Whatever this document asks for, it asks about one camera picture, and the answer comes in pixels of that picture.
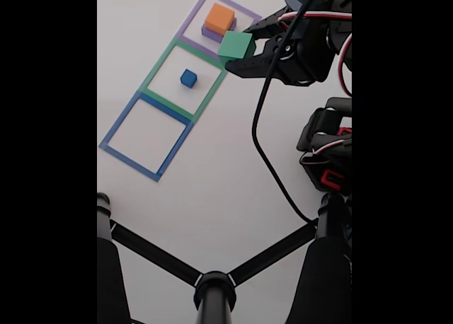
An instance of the white surface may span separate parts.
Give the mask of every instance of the white surface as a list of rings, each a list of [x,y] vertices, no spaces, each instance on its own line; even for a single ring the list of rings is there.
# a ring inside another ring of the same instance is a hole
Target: white surface
[[[98,0],[98,144],[196,1]],[[233,1],[261,16],[285,5],[284,0]],[[322,193],[299,165],[296,144],[316,108],[332,96],[345,96],[337,63],[336,57],[325,82],[308,88],[273,81],[258,127],[268,158],[310,217],[316,216]],[[348,70],[345,81],[352,87]],[[303,226],[251,139],[263,82],[228,74],[157,184],[98,149],[98,191],[109,196],[113,218],[201,272],[228,272]],[[234,324],[285,322],[305,249],[237,289]],[[121,250],[120,257],[132,317],[146,324],[194,323],[190,287],[134,253]]]
[[[184,86],[180,81],[186,69],[197,74],[197,82],[192,88]],[[220,72],[216,66],[175,46],[148,88],[194,115]]]
[[[108,146],[157,173],[184,129],[183,123],[139,99]]]
[[[241,11],[236,10],[235,8],[224,3],[223,1],[206,0],[204,4],[200,7],[200,10],[195,15],[193,20],[190,22],[188,27],[185,29],[183,35],[186,36],[188,39],[191,39],[192,41],[201,44],[202,46],[206,47],[209,50],[212,50],[214,53],[217,54],[220,48],[220,44],[214,40],[209,39],[208,37],[204,36],[201,33],[201,27],[205,24],[206,16],[210,12],[214,3],[216,2],[234,11],[234,17],[237,19],[236,27],[234,28],[234,30],[244,30],[248,28],[252,24],[253,18],[250,17],[249,15],[242,13]]]

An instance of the cube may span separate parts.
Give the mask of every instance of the cube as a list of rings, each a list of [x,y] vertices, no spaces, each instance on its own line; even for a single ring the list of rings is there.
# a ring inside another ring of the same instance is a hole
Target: cube
[[[197,74],[186,69],[181,76],[181,83],[188,88],[192,88],[195,82],[197,82]]]
[[[255,40],[250,33],[227,31],[217,53],[220,62],[252,57],[256,50]]]
[[[234,28],[236,27],[236,21],[237,19],[234,18],[233,20],[233,23],[231,24],[229,30],[234,30]],[[214,40],[215,42],[218,42],[218,43],[221,43],[224,36],[223,35],[220,35],[216,32],[213,32],[212,30],[209,30],[206,28],[206,24],[204,24],[202,27],[201,27],[201,33],[205,36],[205,37],[208,37],[209,39],[211,40]]]
[[[230,28],[234,20],[234,11],[215,3],[209,14],[207,14],[205,25],[206,28],[220,35],[225,35],[225,32]]]

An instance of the tripod leg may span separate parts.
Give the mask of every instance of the tripod leg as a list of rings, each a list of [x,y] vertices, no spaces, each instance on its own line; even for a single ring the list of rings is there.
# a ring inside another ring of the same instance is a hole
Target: tripod leg
[[[286,324],[351,324],[352,287],[341,222],[347,207],[340,195],[323,198],[316,240],[306,252]]]
[[[120,256],[110,233],[110,201],[98,193],[97,204],[97,324],[130,324]]]

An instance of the purple square outline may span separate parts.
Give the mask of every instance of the purple square outline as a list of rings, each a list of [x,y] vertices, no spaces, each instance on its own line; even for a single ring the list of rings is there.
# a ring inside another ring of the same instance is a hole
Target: purple square outline
[[[197,12],[200,10],[201,6],[204,4],[205,1],[206,0],[198,0],[198,2],[195,4],[192,11],[190,12],[188,17],[182,24],[182,26],[179,28],[178,32],[176,32],[176,37],[179,40],[183,41],[184,43],[187,43],[188,45],[194,47],[195,49],[205,53],[208,57],[211,57],[214,60],[220,61],[217,54],[215,54],[213,51],[207,49],[206,47],[203,47],[199,43],[192,41],[191,39],[189,39],[183,35],[183,33],[185,32],[185,29],[189,26],[190,22],[192,22],[193,18],[195,17]],[[220,0],[220,1],[228,4],[231,7],[237,9],[238,11],[250,16],[253,19],[252,24],[257,23],[259,20],[261,20],[261,16],[259,16],[258,14],[255,14],[254,12],[248,10],[247,8],[237,4],[236,2],[233,2],[232,0]]]

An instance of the black tripod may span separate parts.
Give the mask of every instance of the black tripod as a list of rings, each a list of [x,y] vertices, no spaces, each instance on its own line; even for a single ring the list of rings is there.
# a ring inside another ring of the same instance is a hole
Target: black tripod
[[[106,195],[98,193],[97,203],[97,324],[131,323],[120,258],[112,240],[195,287],[197,324],[230,324],[236,303],[235,288],[313,239],[286,324],[351,323],[352,249],[345,240],[345,228],[352,224],[352,203],[345,203],[336,193],[324,195],[318,219],[229,273],[197,271],[110,220],[110,201]]]

